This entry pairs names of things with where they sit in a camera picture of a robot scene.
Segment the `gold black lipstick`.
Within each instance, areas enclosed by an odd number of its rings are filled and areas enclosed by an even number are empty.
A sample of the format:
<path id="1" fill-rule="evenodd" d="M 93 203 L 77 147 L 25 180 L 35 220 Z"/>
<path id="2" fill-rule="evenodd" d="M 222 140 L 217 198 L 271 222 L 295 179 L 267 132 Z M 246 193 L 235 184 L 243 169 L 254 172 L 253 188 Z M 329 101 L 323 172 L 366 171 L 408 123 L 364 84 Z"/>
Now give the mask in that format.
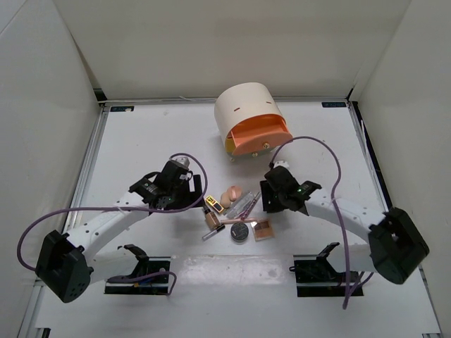
<path id="1" fill-rule="evenodd" d="M 224 207 L 212 196 L 207 196 L 205 198 L 205 202 L 218 214 L 222 214 L 224 212 Z"/>

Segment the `foundation bottle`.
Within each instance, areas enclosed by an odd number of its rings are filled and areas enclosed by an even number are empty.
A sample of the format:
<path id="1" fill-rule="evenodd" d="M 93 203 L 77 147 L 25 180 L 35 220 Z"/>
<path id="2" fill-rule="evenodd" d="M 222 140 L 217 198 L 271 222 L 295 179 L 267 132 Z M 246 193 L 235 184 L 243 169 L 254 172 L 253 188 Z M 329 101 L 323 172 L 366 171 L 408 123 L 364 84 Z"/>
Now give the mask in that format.
<path id="1" fill-rule="evenodd" d="M 218 220 L 216 214 L 207 205 L 203 205 L 202 210 L 204 212 L 206 224 L 210 230 L 216 229 L 221 225 L 221 222 Z"/>

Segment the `clear plastic tube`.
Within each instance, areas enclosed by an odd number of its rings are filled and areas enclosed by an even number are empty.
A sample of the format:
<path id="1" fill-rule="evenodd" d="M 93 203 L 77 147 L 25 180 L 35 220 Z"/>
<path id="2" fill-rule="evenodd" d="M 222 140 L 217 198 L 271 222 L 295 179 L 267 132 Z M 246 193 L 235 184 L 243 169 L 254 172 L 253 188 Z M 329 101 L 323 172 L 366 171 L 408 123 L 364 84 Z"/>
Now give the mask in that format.
<path id="1" fill-rule="evenodd" d="M 253 199 L 254 194 L 252 192 L 243 193 L 236 201 L 232 202 L 225 216 L 228 219 L 237 218 L 247 209 L 247 206 L 252 202 Z"/>

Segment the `pink blush palette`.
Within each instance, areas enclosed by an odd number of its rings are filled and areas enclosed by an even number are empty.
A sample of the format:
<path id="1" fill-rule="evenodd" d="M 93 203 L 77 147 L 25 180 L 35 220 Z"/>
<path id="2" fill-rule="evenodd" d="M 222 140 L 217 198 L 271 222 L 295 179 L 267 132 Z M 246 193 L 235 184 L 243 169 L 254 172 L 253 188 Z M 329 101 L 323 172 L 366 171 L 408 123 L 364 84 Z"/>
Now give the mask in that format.
<path id="1" fill-rule="evenodd" d="M 258 220 L 251 223 L 254 239 L 259 242 L 264 239 L 274 238 L 273 228 L 269 220 Z"/>

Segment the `pink pencil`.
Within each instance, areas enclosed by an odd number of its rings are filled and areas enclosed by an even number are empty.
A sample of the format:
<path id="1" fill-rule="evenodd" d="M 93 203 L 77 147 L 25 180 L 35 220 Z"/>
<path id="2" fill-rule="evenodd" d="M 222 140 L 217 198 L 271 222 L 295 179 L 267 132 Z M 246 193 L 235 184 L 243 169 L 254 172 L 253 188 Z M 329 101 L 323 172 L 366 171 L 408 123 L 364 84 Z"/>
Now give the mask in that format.
<path id="1" fill-rule="evenodd" d="M 222 219 L 220 220 L 220 224 L 222 225 L 232 225 L 235 223 L 252 223 L 252 222 L 257 222 L 259 219 L 258 218 L 244 218 L 244 219 Z"/>

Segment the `silver black mascara tube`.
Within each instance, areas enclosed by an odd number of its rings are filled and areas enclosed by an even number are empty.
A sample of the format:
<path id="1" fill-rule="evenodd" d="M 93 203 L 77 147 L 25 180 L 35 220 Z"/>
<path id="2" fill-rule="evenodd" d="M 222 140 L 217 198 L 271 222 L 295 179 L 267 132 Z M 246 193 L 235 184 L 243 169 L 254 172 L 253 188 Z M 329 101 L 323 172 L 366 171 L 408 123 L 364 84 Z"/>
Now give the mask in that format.
<path id="1" fill-rule="evenodd" d="M 202 241 L 205 242 L 205 241 L 211 239 L 212 237 L 216 236 L 219 232 L 223 231 L 225 228 L 226 228 L 225 225 L 219 225 L 218 227 L 212 229 L 210 232 L 205 234 L 202 237 Z"/>

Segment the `round black compact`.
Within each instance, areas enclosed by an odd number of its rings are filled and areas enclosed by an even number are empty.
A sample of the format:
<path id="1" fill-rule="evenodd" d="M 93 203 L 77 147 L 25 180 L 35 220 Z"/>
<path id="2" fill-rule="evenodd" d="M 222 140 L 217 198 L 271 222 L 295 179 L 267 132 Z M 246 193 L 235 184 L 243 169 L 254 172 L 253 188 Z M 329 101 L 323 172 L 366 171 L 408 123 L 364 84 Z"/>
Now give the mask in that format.
<path id="1" fill-rule="evenodd" d="M 234 223 L 230 228 L 230 236 L 237 243 L 244 242 L 249 236 L 249 228 L 245 223 Z"/>

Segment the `yellow drawer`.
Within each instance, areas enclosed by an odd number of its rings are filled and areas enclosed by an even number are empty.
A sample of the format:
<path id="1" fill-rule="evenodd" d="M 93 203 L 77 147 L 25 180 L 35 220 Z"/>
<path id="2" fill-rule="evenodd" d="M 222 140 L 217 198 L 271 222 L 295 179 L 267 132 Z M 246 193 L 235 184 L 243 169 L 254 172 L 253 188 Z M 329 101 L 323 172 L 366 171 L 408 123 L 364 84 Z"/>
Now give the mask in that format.
<path id="1" fill-rule="evenodd" d="M 224 143 L 225 151 L 229 156 L 233 155 L 233 152 L 236 149 L 235 141 L 231 137 L 227 137 Z"/>

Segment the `pink top drawer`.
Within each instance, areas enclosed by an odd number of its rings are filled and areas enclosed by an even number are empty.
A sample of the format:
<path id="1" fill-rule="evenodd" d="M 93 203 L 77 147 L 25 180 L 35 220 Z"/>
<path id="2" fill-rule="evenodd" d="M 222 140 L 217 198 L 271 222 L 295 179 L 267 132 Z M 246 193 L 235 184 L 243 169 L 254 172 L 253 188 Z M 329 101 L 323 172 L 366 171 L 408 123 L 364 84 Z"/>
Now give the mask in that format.
<path id="1" fill-rule="evenodd" d="M 232 156 L 241 156 L 277 147 L 292 139 L 292 134 L 281 115 L 266 114 L 243 120 L 227 137 L 235 141 L 236 149 Z"/>

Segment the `cream drawer organizer box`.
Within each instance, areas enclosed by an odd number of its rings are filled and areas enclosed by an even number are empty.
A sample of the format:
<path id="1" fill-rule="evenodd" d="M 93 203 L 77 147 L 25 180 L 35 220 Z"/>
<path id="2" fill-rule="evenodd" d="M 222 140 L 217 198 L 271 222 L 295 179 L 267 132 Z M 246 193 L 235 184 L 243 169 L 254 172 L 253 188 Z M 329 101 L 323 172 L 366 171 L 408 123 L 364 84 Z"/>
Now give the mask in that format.
<path id="1" fill-rule="evenodd" d="M 248 82 L 235 85 L 225 90 L 217 98 L 214 105 L 214 117 L 223 145 L 228 133 L 238 123 L 248 118 L 266 114 L 276 114 L 283 117 L 279 107 L 271 96 L 270 91 L 263 84 L 258 82 Z M 257 157 L 259 154 L 272 149 L 260 151 L 259 153 L 229 157 Z"/>

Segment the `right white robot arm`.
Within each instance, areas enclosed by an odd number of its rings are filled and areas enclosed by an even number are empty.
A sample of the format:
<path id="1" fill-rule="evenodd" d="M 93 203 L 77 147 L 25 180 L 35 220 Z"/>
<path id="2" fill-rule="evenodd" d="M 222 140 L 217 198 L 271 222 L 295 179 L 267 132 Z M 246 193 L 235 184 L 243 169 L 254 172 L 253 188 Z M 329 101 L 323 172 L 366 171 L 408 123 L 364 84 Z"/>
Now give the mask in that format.
<path id="1" fill-rule="evenodd" d="M 430 253 L 413 220 L 401 208 L 374 211 L 345 199 L 333 199 L 315 182 L 299 183 L 283 166 L 269 170 L 260 189 L 267 213 L 300 212 L 363 240 L 363 244 L 330 244 L 316 257 L 316 272 L 324 281 L 331 282 L 351 270 L 378 273 L 393 284 L 403 284 Z"/>

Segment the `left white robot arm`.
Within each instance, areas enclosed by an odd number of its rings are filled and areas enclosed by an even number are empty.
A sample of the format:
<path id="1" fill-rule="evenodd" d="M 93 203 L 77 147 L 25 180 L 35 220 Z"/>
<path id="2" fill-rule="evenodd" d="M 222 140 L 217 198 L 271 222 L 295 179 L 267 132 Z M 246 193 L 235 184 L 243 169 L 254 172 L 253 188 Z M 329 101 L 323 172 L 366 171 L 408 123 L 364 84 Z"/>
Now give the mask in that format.
<path id="1" fill-rule="evenodd" d="M 42 243 L 36 275 L 64 303 L 76 300 L 98 281 L 134 284 L 168 275 L 149 272 L 148 255 L 134 244 L 104 255 L 100 251 L 150 215 L 200 207 L 207 187 L 207 174 L 193 174 L 186 157 L 167 161 L 161 171 L 132 184 L 112 207 L 98 207 L 95 218 L 65 233 L 50 232 Z"/>

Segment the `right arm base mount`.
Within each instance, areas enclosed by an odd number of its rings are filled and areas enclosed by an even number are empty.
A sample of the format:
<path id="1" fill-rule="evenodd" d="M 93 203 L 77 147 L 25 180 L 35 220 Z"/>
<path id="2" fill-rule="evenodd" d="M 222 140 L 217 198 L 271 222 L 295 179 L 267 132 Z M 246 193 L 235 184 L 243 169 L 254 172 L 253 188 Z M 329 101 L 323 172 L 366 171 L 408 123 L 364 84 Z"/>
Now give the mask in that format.
<path id="1" fill-rule="evenodd" d="M 297 296 L 304 298 L 345 296 L 345 273 L 337 272 L 327 261 L 339 246 L 333 242 L 315 256 L 295 256 L 289 271 L 295 274 Z"/>

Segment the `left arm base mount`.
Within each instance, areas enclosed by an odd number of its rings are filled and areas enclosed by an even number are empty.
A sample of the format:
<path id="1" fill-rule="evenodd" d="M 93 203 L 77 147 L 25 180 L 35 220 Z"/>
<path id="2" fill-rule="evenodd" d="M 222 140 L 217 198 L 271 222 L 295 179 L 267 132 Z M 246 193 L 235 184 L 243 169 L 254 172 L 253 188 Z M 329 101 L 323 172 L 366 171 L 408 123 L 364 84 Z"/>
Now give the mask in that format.
<path id="1" fill-rule="evenodd" d="M 170 296 L 177 282 L 177 275 L 171 271 L 168 257 L 152 258 L 134 244 L 126 244 L 125 249 L 132 254 L 137 264 L 128 275 L 110 277 L 104 293 L 108 295 Z"/>

